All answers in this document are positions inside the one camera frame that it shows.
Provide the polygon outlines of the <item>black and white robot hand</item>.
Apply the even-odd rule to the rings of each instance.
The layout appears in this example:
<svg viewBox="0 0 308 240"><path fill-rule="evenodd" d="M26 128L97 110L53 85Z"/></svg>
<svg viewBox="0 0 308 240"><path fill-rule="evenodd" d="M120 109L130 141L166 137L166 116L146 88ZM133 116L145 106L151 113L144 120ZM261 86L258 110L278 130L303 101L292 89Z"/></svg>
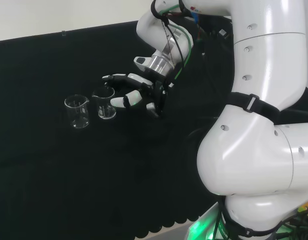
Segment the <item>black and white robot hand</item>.
<svg viewBox="0 0 308 240"><path fill-rule="evenodd" d="M163 78L148 80L134 73L116 73L105 75L101 80L105 86L112 87L117 92L123 89L131 90L110 100L117 109L134 110L145 101L146 110L153 118L158 119L163 115L168 96L168 85Z"/></svg>

